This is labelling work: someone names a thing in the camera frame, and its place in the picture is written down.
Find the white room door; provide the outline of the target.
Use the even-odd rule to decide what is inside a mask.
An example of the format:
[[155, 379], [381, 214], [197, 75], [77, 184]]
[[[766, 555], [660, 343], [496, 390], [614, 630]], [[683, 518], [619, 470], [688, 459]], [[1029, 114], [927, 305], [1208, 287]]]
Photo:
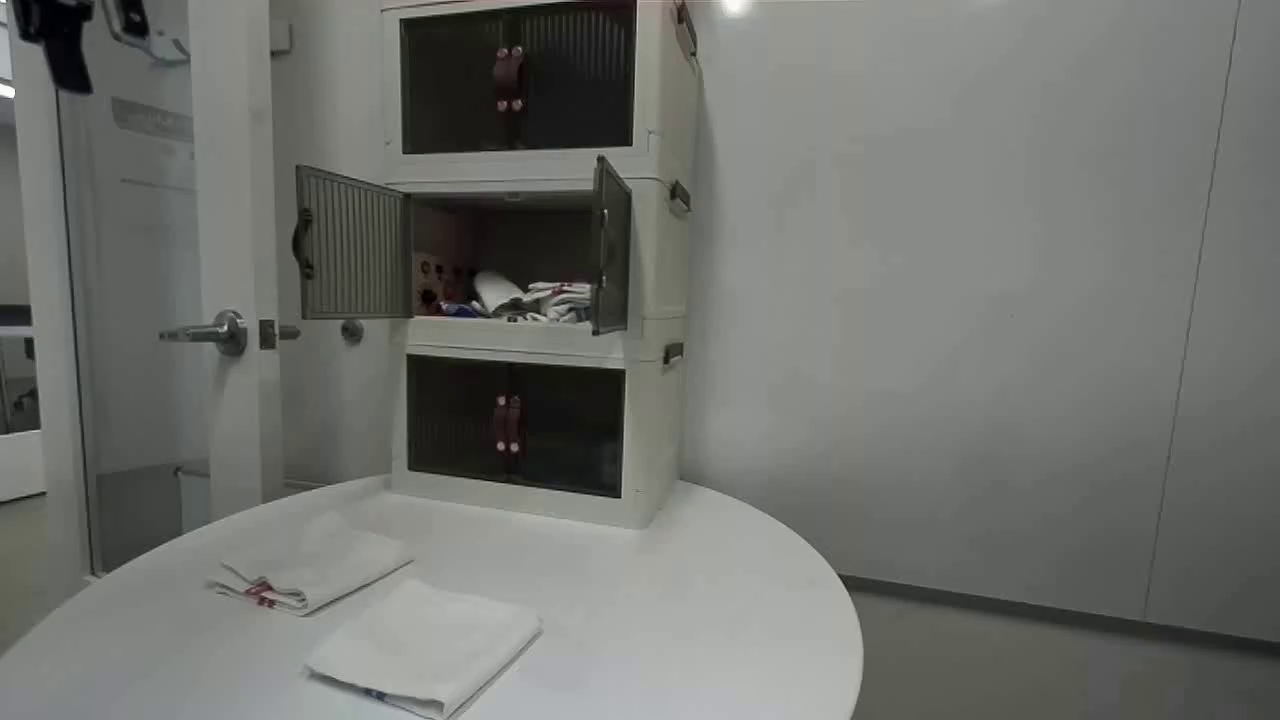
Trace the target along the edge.
[[[267, 0], [73, 0], [56, 93], [94, 574], [280, 487]], [[237, 306], [244, 354], [165, 328]]]

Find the cabinet door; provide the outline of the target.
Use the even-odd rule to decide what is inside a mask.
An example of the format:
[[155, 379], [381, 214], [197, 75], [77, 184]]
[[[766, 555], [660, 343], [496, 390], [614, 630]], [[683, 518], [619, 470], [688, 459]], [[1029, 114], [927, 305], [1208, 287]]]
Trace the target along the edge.
[[405, 321], [405, 196], [298, 162], [291, 258], [305, 321]]
[[603, 335], [603, 331], [629, 328], [629, 240], [633, 240], [633, 191], [606, 158], [595, 158], [591, 220], [595, 220], [595, 258], [599, 258], [591, 331]]

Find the plain folded white towel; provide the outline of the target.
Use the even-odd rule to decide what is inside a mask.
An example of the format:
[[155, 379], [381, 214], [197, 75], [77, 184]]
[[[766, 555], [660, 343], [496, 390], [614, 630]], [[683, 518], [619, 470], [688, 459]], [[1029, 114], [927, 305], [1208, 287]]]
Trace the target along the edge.
[[405, 581], [340, 622], [309, 670], [418, 720], [453, 720], [535, 641], [530, 606]]

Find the items inside middle cabinet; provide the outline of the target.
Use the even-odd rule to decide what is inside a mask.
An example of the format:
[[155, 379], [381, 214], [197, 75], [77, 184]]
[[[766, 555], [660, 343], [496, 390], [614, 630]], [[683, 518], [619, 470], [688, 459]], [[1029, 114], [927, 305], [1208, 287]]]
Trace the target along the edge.
[[512, 325], [582, 325], [595, 298], [586, 280], [515, 282], [492, 269], [418, 265], [413, 287], [418, 315], [512, 321]]

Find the folded towel with red stripe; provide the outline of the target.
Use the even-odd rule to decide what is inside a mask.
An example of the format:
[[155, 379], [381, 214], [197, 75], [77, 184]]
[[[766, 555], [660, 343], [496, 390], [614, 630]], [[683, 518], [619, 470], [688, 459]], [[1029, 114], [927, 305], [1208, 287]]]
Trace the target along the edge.
[[413, 551], [398, 540], [363, 530], [349, 518], [317, 518], [273, 547], [228, 555], [213, 589], [246, 597], [261, 606], [317, 614], [407, 565]]

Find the white stacked storage cabinet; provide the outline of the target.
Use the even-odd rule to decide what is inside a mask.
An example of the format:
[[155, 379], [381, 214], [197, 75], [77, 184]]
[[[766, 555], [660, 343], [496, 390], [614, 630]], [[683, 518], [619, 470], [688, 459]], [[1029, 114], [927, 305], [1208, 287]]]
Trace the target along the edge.
[[383, 0], [383, 175], [407, 276], [595, 287], [595, 158], [633, 191], [629, 328], [407, 315], [391, 483], [641, 522], [675, 483], [700, 30], [692, 0]]

